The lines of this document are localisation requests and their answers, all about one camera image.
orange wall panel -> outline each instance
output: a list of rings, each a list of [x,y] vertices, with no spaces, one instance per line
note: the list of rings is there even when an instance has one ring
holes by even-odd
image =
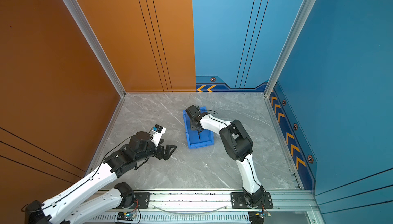
[[[127,92],[195,90],[192,0],[77,0]]]
[[[83,177],[120,97],[62,0],[0,11],[0,223],[23,223]]]
[[[194,92],[193,2],[192,0],[154,0],[154,5],[173,91]]]

blue bin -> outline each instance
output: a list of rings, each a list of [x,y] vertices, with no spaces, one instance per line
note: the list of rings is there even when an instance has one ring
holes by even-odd
[[[206,111],[206,107],[199,108],[201,112]],[[198,131],[191,130],[190,118],[185,110],[183,110],[183,118],[185,123],[185,136],[187,137],[188,148],[202,148],[214,144],[213,132],[210,130],[203,130],[199,135]]]

gray marble floor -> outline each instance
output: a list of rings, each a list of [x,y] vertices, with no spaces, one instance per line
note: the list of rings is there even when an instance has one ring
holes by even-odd
[[[150,158],[104,189],[118,182],[127,182],[134,189],[241,189],[236,162],[227,155],[218,135],[212,146],[188,149],[183,110],[193,104],[217,111],[218,118],[242,122],[253,140],[255,169],[266,189],[295,188],[262,94],[203,92],[127,94],[101,158],[123,139],[138,131],[149,132],[155,124],[167,128],[164,145],[177,145],[177,150],[167,161]]]

robotic arm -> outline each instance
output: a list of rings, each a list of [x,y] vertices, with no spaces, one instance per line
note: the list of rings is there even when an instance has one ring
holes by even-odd
[[[106,157],[101,165],[60,194],[44,201],[34,201],[26,206],[27,224],[81,224],[86,220],[117,206],[132,207],[134,191],[125,182],[110,191],[84,202],[105,185],[113,182],[130,169],[137,170],[150,157],[168,160],[177,146],[161,143],[165,128],[155,125],[151,131],[138,132],[128,144]]]
[[[199,106],[190,106],[186,110],[190,117],[191,129],[199,133],[204,129],[219,134],[225,151],[230,158],[236,160],[243,180],[244,199],[247,206],[257,208],[261,203],[265,190],[258,180],[252,161],[253,142],[241,122],[224,121],[211,114],[201,113]]]

blue wall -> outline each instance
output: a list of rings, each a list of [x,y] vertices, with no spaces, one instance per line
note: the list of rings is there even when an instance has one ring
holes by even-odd
[[[231,88],[266,82],[302,1],[193,0],[197,76],[218,76]]]
[[[278,81],[316,157],[327,224],[377,223],[392,207],[359,207],[393,200],[392,8],[393,0],[317,0]]]

